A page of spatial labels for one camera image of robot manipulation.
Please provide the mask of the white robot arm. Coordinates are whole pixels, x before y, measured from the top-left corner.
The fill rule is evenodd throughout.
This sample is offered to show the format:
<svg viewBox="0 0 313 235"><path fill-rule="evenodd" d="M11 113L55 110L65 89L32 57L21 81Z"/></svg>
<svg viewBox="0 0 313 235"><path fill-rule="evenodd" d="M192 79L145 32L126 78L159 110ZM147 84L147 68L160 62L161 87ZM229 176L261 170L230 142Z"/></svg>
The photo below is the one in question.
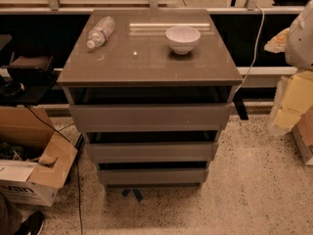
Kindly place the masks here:
<svg viewBox="0 0 313 235"><path fill-rule="evenodd" d="M265 44L271 53L285 53L286 62L297 68L277 85L268 130L273 136L290 132L313 106L313 1L292 22Z"/></svg>

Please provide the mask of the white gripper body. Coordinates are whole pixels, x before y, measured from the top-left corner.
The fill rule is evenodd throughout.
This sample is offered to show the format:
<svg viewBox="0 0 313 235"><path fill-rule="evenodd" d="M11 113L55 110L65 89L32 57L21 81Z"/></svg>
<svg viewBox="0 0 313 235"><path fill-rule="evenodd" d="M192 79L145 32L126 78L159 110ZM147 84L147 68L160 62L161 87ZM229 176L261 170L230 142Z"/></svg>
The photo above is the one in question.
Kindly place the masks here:
<svg viewBox="0 0 313 235"><path fill-rule="evenodd" d="M264 46L264 50L274 54L282 53L285 51L285 45L287 42L287 36L290 29L285 28L277 35L272 37Z"/></svg>

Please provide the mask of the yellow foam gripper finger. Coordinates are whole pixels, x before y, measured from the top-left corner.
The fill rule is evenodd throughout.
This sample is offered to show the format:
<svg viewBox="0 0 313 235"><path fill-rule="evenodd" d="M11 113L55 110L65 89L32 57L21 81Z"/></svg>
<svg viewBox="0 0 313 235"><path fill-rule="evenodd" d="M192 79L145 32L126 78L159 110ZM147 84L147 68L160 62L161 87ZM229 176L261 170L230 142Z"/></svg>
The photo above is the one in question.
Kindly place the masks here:
<svg viewBox="0 0 313 235"><path fill-rule="evenodd" d="M277 84L268 131L273 136L290 132L313 106L313 72L301 70L291 77L282 76Z"/></svg>

